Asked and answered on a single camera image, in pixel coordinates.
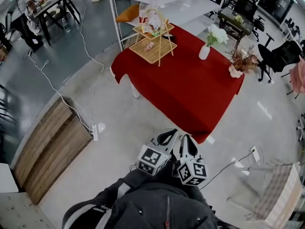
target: black pants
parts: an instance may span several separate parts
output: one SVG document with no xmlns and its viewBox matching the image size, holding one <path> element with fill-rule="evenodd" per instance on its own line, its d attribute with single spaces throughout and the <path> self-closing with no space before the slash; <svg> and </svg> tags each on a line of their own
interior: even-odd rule
<svg viewBox="0 0 305 229">
<path fill-rule="evenodd" d="M 39 39 L 38 36 L 36 36 L 28 27 L 28 19 L 23 13 L 21 16 L 19 16 L 17 19 L 12 21 L 11 26 L 18 30 L 21 33 L 21 37 L 25 40 L 27 45 L 30 48 L 33 48 L 35 43 L 33 42 L 33 39 Z"/>
<path fill-rule="evenodd" d="M 5 46 L 5 48 L 9 51 L 11 49 L 11 43 L 6 39 L 3 30 L 0 29 L 0 42 Z"/>
</svg>

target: orange pillow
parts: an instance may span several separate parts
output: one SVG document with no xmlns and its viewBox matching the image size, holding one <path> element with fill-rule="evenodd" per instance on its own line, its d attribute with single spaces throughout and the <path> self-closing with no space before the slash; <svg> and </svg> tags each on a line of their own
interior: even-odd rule
<svg viewBox="0 0 305 229">
<path fill-rule="evenodd" d="M 139 5 L 132 5 L 124 10 L 118 17 L 116 22 L 130 22 L 139 16 Z"/>
</svg>

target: wicker tray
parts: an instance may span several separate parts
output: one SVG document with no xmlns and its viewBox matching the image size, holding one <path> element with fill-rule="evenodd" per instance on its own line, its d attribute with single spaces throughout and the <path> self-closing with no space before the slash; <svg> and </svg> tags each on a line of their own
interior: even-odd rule
<svg viewBox="0 0 305 229">
<path fill-rule="evenodd" d="M 152 41 L 154 42 L 153 47 L 148 52 L 145 52 L 144 49 Z M 148 63 L 155 63 L 159 60 L 159 58 L 162 58 L 166 54 L 171 52 L 170 43 L 172 45 L 172 49 L 177 47 L 175 43 L 170 42 L 169 40 L 163 37 L 161 37 L 161 39 L 155 37 L 155 40 L 144 38 L 129 48 L 131 51 L 135 52 L 137 55 L 144 58 Z"/>
<path fill-rule="evenodd" d="M 137 26 L 137 27 L 134 27 L 133 30 L 134 30 L 135 32 L 139 33 L 140 35 L 142 35 L 142 36 L 144 36 L 144 37 L 146 37 L 146 38 L 148 38 L 148 39 L 150 39 L 150 40 L 153 40 L 153 39 L 155 39 L 155 38 L 158 38 L 159 36 L 163 36 L 164 34 L 166 34 L 166 33 L 169 32 L 171 29 L 174 28 L 174 26 L 171 25 L 170 23 L 167 23 L 166 26 L 167 26 L 167 30 L 164 30 L 164 32 L 162 32 L 161 34 L 157 35 L 156 37 L 154 37 L 154 36 L 152 36 L 152 35 L 149 35 L 149 34 L 147 34 L 147 33 L 143 33 L 143 32 L 142 32 L 141 25 L 139 25 L 139 26 Z"/>
</svg>

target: dried flower arrangement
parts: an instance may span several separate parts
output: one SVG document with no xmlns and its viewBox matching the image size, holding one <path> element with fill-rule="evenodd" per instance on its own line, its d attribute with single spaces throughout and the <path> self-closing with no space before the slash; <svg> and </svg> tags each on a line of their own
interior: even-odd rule
<svg viewBox="0 0 305 229">
<path fill-rule="evenodd" d="M 250 46 L 246 52 L 240 49 L 229 51 L 230 62 L 237 71 L 248 74 L 258 64 L 258 59 L 252 51 L 253 47 Z"/>
</svg>

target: cable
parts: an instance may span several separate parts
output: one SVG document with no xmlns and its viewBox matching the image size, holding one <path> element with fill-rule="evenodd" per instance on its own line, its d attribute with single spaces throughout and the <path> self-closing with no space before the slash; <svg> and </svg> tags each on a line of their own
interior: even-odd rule
<svg viewBox="0 0 305 229">
<path fill-rule="evenodd" d="M 138 165 L 137 162 L 135 162 L 133 165 L 129 166 L 129 171 L 132 172 L 132 169 L 136 168 Z"/>
<path fill-rule="evenodd" d="M 84 42 L 84 48 L 85 48 L 85 51 L 86 51 L 88 57 L 91 58 L 91 59 L 92 59 L 93 61 L 95 61 L 96 63 L 99 63 L 100 65 L 103 66 L 102 71 L 101 71 L 101 74 L 100 74 L 100 76 L 101 76 L 101 75 L 103 74 L 105 65 L 104 65 L 103 63 L 101 63 L 101 62 L 96 61 L 94 58 L 92 58 L 92 57 L 88 54 L 88 51 L 87 51 L 87 48 L 86 48 L 85 38 L 84 38 L 84 35 L 82 34 L 82 25 L 83 25 L 83 22 L 84 22 L 84 20 L 85 20 L 86 9 L 87 9 L 87 4 L 86 4 L 86 6 L 85 6 L 84 14 L 83 14 L 82 21 L 81 21 L 81 30 L 80 30 L 80 34 L 81 34 L 81 36 L 82 36 L 82 40 L 83 40 L 83 42 Z M 91 117 L 92 117 L 92 107 L 93 107 L 93 103 L 94 103 L 94 95 L 95 95 L 96 83 L 97 83 L 97 81 L 99 80 L 100 76 L 97 78 L 97 80 L 96 80 L 95 83 L 94 83 L 93 99 L 92 99 L 91 108 L 90 108 Z M 90 119 L 89 119 L 89 126 L 91 126 L 91 120 L 92 120 L 91 117 L 90 117 Z"/>
<path fill-rule="evenodd" d="M 243 157 L 243 158 L 241 158 L 241 159 L 239 159 L 239 160 L 237 160 L 237 161 L 235 161 L 235 162 L 233 162 L 233 163 L 228 164 L 228 165 L 227 165 L 226 167 L 224 167 L 221 171 L 219 171 L 218 174 L 217 174 L 216 176 L 214 176 L 214 177 L 213 177 L 204 187 L 200 188 L 199 190 L 204 189 L 207 185 L 209 185 L 209 184 L 211 183 L 211 181 L 213 181 L 220 173 L 222 173 L 222 172 L 223 172 L 226 168 L 228 168 L 230 165 L 236 164 L 237 162 L 239 162 L 239 161 L 241 161 L 241 160 L 243 160 L 243 159 L 249 157 L 252 153 L 253 153 L 253 152 L 249 153 L 247 156 L 245 156 L 245 157 Z"/>
<path fill-rule="evenodd" d="M 258 162 L 256 162 L 256 163 L 258 163 L 258 167 L 260 167 L 260 166 L 264 166 L 265 165 L 265 162 L 264 162 L 264 152 L 263 152 L 263 149 L 262 149 L 262 147 L 260 146 L 260 145 L 258 145 L 259 146 L 259 148 L 261 149 L 261 151 L 262 151 L 262 165 L 260 164 L 260 162 L 258 163 Z M 248 161 L 249 161 L 249 164 L 250 164 L 250 167 L 252 167 L 252 164 L 251 164 L 251 162 L 250 162 L 250 159 L 249 159 L 249 157 L 248 157 Z M 268 186 L 268 182 L 267 182 L 267 178 L 266 178 L 266 173 L 264 172 L 264 179 L 265 179 L 265 183 L 266 183 L 266 186 Z"/>
<path fill-rule="evenodd" d="M 100 65 L 102 65 L 102 66 L 103 66 L 102 72 L 103 72 L 104 67 L 105 67 L 105 66 L 104 66 L 104 64 L 103 64 L 103 63 L 101 63 L 101 62 L 96 61 L 94 58 L 92 58 L 92 57 L 91 57 L 91 56 L 88 54 L 88 51 L 87 51 L 87 48 L 86 48 L 86 42 L 85 42 L 85 38 L 84 38 L 84 35 L 82 34 L 82 24 L 83 24 L 84 19 L 85 19 L 85 12 L 86 12 L 86 9 L 87 9 L 87 4 L 86 4 L 86 6 L 85 6 L 84 15 L 82 16 L 82 21 L 81 21 L 81 31 L 80 31 L 80 33 L 81 33 L 82 40 L 83 40 L 84 45 L 85 45 L 85 51 L 86 51 L 86 53 L 87 53 L 88 57 L 89 57 L 89 58 L 91 58 L 93 61 L 95 61 L 95 62 L 99 63 Z"/>
<path fill-rule="evenodd" d="M 52 89 L 58 93 L 58 95 L 61 97 L 61 99 L 62 99 L 62 101 L 65 103 L 65 105 L 67 105 L 69 108 L 75 110 L 75 112 L 76 112 L 76 114 L 77 114 L 77 116 L 78 116 L 80 122 L 84 125 L 84 127 L 86 127 L 89 131 L 92 131 L 92 129 L 90 129 L 89 127 L 87 127 L 86 124 L 85 124 L 83 121 L 81 121 L 81 117 L 80 117 L 79 113 L 77 112 L 77 110 L 76 110 L 75 108 L 71 107 L 70 105 L 68 105 L 68 104 L 66 103 L 66 101 L 63 99 L 63 96 L 60 94 L 59 91 L 57 91 L 57 90 L 53 87 L 52 82 L 50 81 L 50 79 L 49 79 L 49 78 L 47 77 L 47 75 L 42 71 L 43 68 L 49 63 L 49 60 L 47 60 L 47 61 L 44 63 L 43 67 L 40 69 L 40 68 L 37 66 L 36 62 L 31 58 L 31 56 L 29 56 L 29 58 L 35 63 L 35 67 L 36 67 L 37 69 L 39 69 L 40 72 L 47 78 L 47 80 L 49 81 L 49 83 L 50 83 Z"/>
<path fill-rule="evenodd" d="M 83 113 L 84 113 L 90 120 L 92 120 L 92 118 L 91 118 L 89 115 L 86 114 L 84 108 L 83 108 L 82 106 L 80 106 L 76 101 L 70 100 L 70 101 L 68 101 L 68 102 L 74 102 L 79 108 L 81 108 L 81 110 L 83 111 Z"/>
</svg>

